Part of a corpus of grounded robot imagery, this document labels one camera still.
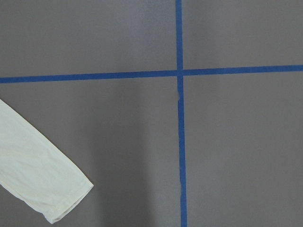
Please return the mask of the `cream long-sleeve printed shirt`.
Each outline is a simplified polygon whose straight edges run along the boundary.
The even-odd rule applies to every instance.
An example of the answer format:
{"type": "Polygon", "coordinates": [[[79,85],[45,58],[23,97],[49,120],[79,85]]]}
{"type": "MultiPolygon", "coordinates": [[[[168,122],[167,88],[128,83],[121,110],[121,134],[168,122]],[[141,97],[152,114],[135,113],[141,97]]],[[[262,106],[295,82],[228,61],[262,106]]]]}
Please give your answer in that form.
{"type": "Polygon", "coordinates": [[[3,101],[0,184],[51,224],[73,210],[94,186],[67,156],[3,101]]]}

